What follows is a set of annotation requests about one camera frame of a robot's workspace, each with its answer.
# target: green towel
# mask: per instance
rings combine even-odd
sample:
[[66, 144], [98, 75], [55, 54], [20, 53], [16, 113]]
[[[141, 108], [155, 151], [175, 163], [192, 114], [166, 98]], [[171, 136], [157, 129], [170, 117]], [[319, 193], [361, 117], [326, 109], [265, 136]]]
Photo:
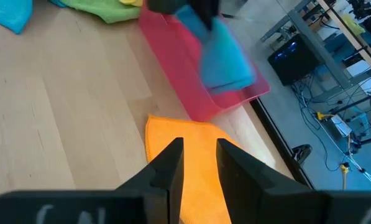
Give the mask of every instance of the green towel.
[[62, 3], [77, 10], [96, 14], [106, 23], [136, 19], [140, 16], [140, 8], [126, 6], [119, 0], [61, 0]]

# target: blue towel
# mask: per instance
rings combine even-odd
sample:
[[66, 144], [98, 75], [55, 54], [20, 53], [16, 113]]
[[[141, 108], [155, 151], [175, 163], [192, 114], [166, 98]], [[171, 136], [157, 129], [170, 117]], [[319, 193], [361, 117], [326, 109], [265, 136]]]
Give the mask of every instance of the blue towel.
[[60, 2], [60, 0], [50, 0], [50, 2], [56, 4], [58, 7], [66, 7], [66, 5]]
[[255, 70], [219, 17], [213, 18], [209, 32], [190, 6], [183, 6], [175, 15], [202, 43], [199, 72], [211, 94], [241, 90], [255, 83]]
[[0, 0], [0, 24], [20, 34], [32, 14], [32, 0]]

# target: wooden table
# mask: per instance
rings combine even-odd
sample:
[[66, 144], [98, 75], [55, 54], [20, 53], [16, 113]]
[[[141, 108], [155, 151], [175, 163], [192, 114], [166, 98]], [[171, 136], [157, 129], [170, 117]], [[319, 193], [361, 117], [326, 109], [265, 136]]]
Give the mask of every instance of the wooden table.
[[362, 49], [366, 47], [366, 50], [361, 50], [359, 52], [360, 56], [370, 65], [371, 67], [371, 57], [369, 56], [368, 52], [371, 54], [371, 48], [365, 42], [361, 36], [357, 35], [354, 36], [352, 33], [347, 29], [346, 25], [343, 24], [342, 19], [336, 15], [336, 13], [330, 10], [329, 5], [324, 0], [318, 0], [318, 3], [322, 6], [322, 8], [327, 11], [329, 17], [335, 22], [338, 28], [342, 31], [342, 33], [347, 37], [349, 42], [355, 47], [355, 49]]
[[[136, 21], [34, 4], [21, 35], [0, 26], [0, 194], [115, 189], [147, 164], [149, 113], [189, 118]], [[212, 122], [291, 176], [249, 104]]]

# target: folded cloth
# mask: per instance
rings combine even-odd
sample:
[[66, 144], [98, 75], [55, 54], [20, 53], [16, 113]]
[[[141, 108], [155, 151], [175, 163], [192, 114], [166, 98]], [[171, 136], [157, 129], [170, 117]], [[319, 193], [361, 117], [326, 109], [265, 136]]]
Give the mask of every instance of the folded cloth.
[[218, 177], [216, 144], [218, 138], [236, 143], [211, 123], [150, 115], [145, 129], [148, 162], [177, 137], [184, 138], [184, 185], [180, 218], [184, 223], [230, 223]]
[[0, 25], [20, 34], [32, 15], [32, 0], [0, 0]]
[[210, 93], [241, 90], [255, 83], [256, 71], [220, 17], [213, 18], [209, 32], [189, 5], [175, 15], [202, 43], [199, 73]]
[[108, 24], [140, 16], [139, 7], [127, 6], [119, 0], [61, 0], [61, 2], [68, 7], [96, 14]]

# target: orange towel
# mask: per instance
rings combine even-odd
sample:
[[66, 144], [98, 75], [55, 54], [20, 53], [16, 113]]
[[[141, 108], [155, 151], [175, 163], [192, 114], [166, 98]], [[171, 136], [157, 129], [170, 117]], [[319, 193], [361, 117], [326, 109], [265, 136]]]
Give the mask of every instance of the orange towel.
[[145, 130], [148, 162], [173, 139], [184, 138], [184, 186], [180, 217], [184, 223], [231, 223], [216, 161], [217, 138], [237, 145], [210, 123], [149, 116]]

